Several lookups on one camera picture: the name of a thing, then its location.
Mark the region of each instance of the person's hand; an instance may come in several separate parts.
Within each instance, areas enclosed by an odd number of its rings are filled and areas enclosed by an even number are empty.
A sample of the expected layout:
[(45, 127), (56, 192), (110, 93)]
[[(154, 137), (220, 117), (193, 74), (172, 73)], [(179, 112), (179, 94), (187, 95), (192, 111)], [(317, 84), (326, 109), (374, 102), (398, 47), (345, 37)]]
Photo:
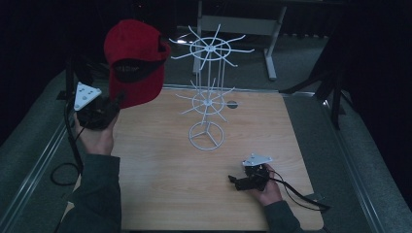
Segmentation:
[(80, 126), (77, 115), (74, 114), (76, 132), (82, 140), (83, 145), (85, 146), (87, 153), (101, 154), (101, 155), (111, 155), (113, 146), (115, 145), (115, 140), (113, 138), (113, 128), (115, 123), (118, 120), (118, 116), (112, 120), (112, 122), (103, 130), (90, 130), (83, 129)]
[[(269, 164), (264, 164), (269, 171), (274, 171), (274, 169)], [(270, 172), (270, 178), (274, 178), (275, 173)], [(269, 180), (266, 184), (264, 191), (259, 191), (257, 189), (248, 190), (249, 193), (254, 196), (262, 206), (267, 206), (275, 202), (282, 201), (282, 194), (279, 185), (272, 180)]]

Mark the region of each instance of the black cable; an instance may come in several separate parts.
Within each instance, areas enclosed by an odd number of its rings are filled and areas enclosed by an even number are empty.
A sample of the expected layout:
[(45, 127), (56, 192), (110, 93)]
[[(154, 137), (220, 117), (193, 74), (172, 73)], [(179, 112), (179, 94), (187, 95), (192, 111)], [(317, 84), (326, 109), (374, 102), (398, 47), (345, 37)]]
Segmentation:
[[(285, 181), (283, 180), (283, 178), (282, 178), (277, 172), (271, 171), (271, 170), (269, 170), (269, 172), (275, 173), (275, 174), (278, 175), (281, 179), (278, 180), (278, 179), (274, 179), (274, 178), (270, 178), (270, 177), (267, 178), (267, 177), (265, 177), (265, 176), (263, 176), (263, 175), (261, 175), (261, 174), (258, 174), (258, 173), (254, 173), (254, 175), (259, 176), (259, 177), (262, 177), (262, 178), (265, 178), (265, 179), (269, 179), (269, 180), (271, 180), (271, 181), (275, 181), (275, 182), (277, 182), (277, 183), (283, 184), (284, 187), (285, 187), (285, 191), (288, 193), (289, 197), (293, 200), (294, 203), (296, 203), (296, 204), (297, 204), (298, 206), (300, 206), (300, 207), (303, 207), (303, 208), (306, 208), (306, 209), (309, 209), (309, 210), (312, 210), (312, 211), (320, 211), (320, 212), (322, 212), (322, 213), (324, 213), (324, 212), (326, 212), (326, 211), (328, 211), (328, 210), (330, 209), (330, 206), (327, 206), (327, 205), (324, 205), (324, 204), (322, 204), (322, 203), (313, 201), (313, 200), (311, 200), (311, 199), (303, 196), (302, 194), (300, 194), (300, 193), (299, 193), (296, 189), (294, 189), (290, 184), (288, 184), (287, 182), (285, 182)], [(303, 201), (308, 202), (308, 203), (310, 203), (310, 204), (312, 204), (312, 205), (314, 205), (314, 206), (317, 206), (317, 207), (319, 207), (320, 209), (318, 210), (318, 209), (310, 208), (310, 207), (304, 206), (304, 205), (296, 202), (296, 201), (291, 197), (291, 195), (289, 194), (288, 189), (289, 189), (291, 192), (293, 192), (297, 197), (299, 197), (300, 199), (302, 199)]]
[(80, 157), (79, 150), (76, 146), (76, 138), (73, 136), (71, 125), (69, 122), (69, 112), (70, 112), (70, 109), (72, 108), (73, 102), (74, 102), (74, 98), (71, 98), (66, 103), (66, 107), (64, 108), (64, 122), (66, 124), (66, 131), (68, 135), (69, 144), (70, 144), (70, 147), (72, 148), (73, 155), (76, 160), (76, 164), (81, 174), (83, 172), (84, 165), (83, 165), (82, 158)]
[(88, 122), (86, 122), (85, 127), (82, 128), (82, 130), (80, 131), (80, 133), (78, 134), (78, 136), (75, 139), (75, 142), (77, 142), (77, 140), (79, 139), (80, 135), (83, 133), (83, 131), (86, 129)]
[(322, 229), (323, 229), (326, 233), (331, 233), (331, 232), (329, 231), (329, 229), (327, 229), (325, 226), (322, 227)]
[(51, 171), (51, 181), (52, 181), (54, 184), (59, 185), (59, 186), (70, 186), (70, 185), (76, 184), (76, 181), (74, 181), (74, 182), (69, 182), (69, 183), (60, 183), (60, 182), (58, 182), (58, 181), (54, 178), (54, 173), (55, 173), (58, 169), (62, 168), (63, 166), (72, 166), (72, 167), (74, 167), (74, 168), (76, 169), (76, 172), (77, 172), (78, 176), (79, 176), (80, 171), (79, 171), (79, 168), (78, 168), (78, 166), (77, 166), (76, 164), (74, 164), (74, 163), (62, 163), (62, 164), (58, 165), (57, 167), (55, 167), (55, 168)]

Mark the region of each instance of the cap brim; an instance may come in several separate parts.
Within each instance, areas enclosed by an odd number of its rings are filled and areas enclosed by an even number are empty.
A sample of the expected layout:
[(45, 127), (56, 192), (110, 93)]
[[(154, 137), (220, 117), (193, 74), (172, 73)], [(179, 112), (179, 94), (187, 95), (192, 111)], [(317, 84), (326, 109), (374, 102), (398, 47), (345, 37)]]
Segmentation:
[(124, 94), (120, 108), (125, 109), (136, 105), (145, 104), (154, 100), (163, 88), (164, 64), (154, 70), (145, 79), (136, 83), (122, 83), (113, 69), (110, 70), (109, 92), (114, 100), (119, 94)]

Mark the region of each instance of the controller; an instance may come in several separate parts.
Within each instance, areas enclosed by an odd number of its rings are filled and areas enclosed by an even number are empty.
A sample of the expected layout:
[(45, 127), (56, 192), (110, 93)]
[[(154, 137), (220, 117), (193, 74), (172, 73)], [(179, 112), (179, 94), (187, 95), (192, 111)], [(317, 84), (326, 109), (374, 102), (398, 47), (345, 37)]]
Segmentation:
[(80, 126), (92, 130), (107, 128), (120, 111), (120, 101), (124, 94), (118, 94), (114, 101), (102, 97), (102, 91), (83, 83), (78, 83), (74, 109)]
[(243, 161), (245, 174), (247, 177), (243, 179), (236, 179), (235, 177), (228, 176), (229, 181), (234, 183), (238, 191), (249, 189), (264, 191), (266, 188), (266, 183), (270, 179), (269, 171), (264, 163), (269, 161), (272, 161), (272, 158), (252, 154), (248, 160)]
[(102, 130), (109, 126), (119, 111), (119, 102), (111, 102), (108, 97), (98, 96), (77, 111), (77, 118), (81, 127)]

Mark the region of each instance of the rotating display rack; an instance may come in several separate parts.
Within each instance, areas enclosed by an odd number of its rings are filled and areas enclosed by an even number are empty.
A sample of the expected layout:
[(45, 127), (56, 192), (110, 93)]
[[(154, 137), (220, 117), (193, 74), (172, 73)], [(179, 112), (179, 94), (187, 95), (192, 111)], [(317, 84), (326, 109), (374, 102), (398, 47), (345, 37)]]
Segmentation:
[(189, 47), (189, 53), (181, 56), (172, 56), (172, 59), (192, 56), (194, 59), (200, 60), (198, 71), (195, 72), (195, 82), (190, 81), (194, 87), (194, 95), (191, 97), (177, 95), (180, 98), (191, 101), (191, 108), (182, 112), (182, 114), (197, 111), (202, 115), (201, 121), (194, 124), (189, 130), (190, 142), (200, 150), (214, 150), (224, 141), (223, 129), (211, 120), (211, 116), (217, 115), (227, 122), (227, 119), (221, 114), (221, 110), (227, 105), (223, 97), (235, 87), (230, 90), (223, 90), (225, 65), (227, 63), (232, 67), (237, 67), (237, 65), (228, 61), (227, 57), (232, 52), (254, 51), (232, 49), (230, 43), (242, 40), (245, 36), (225, 41), (218, 38), (220, 28), (221, 26), (219, 25), (213, 37), (201, 38), (189, 27), (190, 32), (196, 37), (196, 40), (192, 43), (182, 44), (169, 39), (174, 44)]

